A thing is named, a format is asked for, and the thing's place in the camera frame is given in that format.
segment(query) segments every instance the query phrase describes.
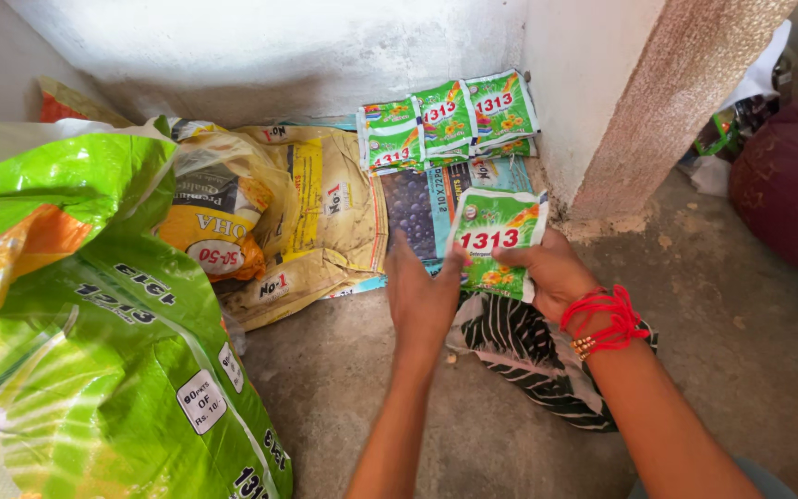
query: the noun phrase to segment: dirty floor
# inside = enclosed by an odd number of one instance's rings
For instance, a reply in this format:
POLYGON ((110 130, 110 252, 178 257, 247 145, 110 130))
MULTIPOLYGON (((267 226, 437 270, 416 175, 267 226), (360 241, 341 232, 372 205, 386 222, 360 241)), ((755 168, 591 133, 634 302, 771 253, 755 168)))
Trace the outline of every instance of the dirty floor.
MULTIPOLYGON (((645 231, 578 251, 659 330, 659 358, 719 442, 798 493, 798 272, 676 170, 650 206, 645 231)), ((294 459, 296 499, 342 495, 392 347, 382 289, 248 335, 244 363, 294 459)), ((620 435, 572 428, 474 356, 440 365, 417 497, 622 498, 635 480, 620 435)))

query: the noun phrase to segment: black and white striped cloth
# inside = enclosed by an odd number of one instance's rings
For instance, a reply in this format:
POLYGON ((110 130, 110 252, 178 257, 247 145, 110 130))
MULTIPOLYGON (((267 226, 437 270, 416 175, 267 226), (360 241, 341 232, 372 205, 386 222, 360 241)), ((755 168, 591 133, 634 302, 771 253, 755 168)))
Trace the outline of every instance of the black and white striped cloth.
MULTIPOLYGON (((463 293, 455 324, 460 324, 466 348, 534 403, 576 428, 617 432, 590 369, 568 336, 555 326, 550 329, 534 306, 488 293, 463 293)), ((639 327, 651 332, 646 341, 657 352, 658 334, 645 322, 639 327)))

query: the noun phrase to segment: red thread bracelet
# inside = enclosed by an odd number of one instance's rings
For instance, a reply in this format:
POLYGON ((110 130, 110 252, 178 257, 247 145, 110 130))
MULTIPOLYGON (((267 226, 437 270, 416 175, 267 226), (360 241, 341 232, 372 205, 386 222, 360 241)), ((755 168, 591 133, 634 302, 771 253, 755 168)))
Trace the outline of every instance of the red thread bracelet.
POLYGON ((608 295, 607 290, 601 286, 593 289, 581 299, 568 306, 560 320, 560 330, 567 331, 568 321, 571 316, 586 312, 581 326, 572 335, 571 347, 574 353, 580 356, 581 360, 586 359, 593 352, 599 350, 621 350, 629 346, 632 338, 647 338, 647 329, 638 329, 637 326, 642 321, 637 312, 633 311, 633 305, 629 300, 629 293, 623 286, 615 284, 613 288, 614 296, 608 295), (590 323, 593 314, 596 312, 610 312, 612 325, 601 329, 585 338, 578 338, 581 331, 590 323))

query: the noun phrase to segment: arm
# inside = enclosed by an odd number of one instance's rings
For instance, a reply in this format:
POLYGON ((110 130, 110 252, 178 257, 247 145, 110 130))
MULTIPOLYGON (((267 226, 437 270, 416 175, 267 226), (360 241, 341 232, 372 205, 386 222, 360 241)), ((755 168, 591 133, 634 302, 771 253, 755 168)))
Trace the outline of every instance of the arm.
POLYGON ((448 255, 433 279, 409 248, 405 234, 397 231, 395 238, 386 265, 396 332, 393 376, 346 499, 414 495, 427 395, 458 306, 463 258, 448 255))
MULTIPOLYGON (((541 246, 501 251, 495 258, 528 268, 537 287, 534 305, 552 323, 559 323, 572 302, 598 286, 557 231, 548 230, 541 246)), ((571 318, 569 330, 577 331, 582 321, 578 315, 571 318)), ((609 317, 598 312, 580 336, 604 329, 609 317)), ((650 497, 761 497, 644 341, 595 352, 586 362, 650 497)))

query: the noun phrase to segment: yellow flower graphic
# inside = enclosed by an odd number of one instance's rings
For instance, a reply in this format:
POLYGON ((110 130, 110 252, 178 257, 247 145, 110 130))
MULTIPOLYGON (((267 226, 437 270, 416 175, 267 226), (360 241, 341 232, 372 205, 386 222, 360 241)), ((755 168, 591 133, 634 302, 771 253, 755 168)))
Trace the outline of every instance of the yellow flower graphic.
POLYGON ((489 270, 482 275, 482 282, 486 284, 498 284, 501 279, 501 274, 498 274, 493 270, 489 270))

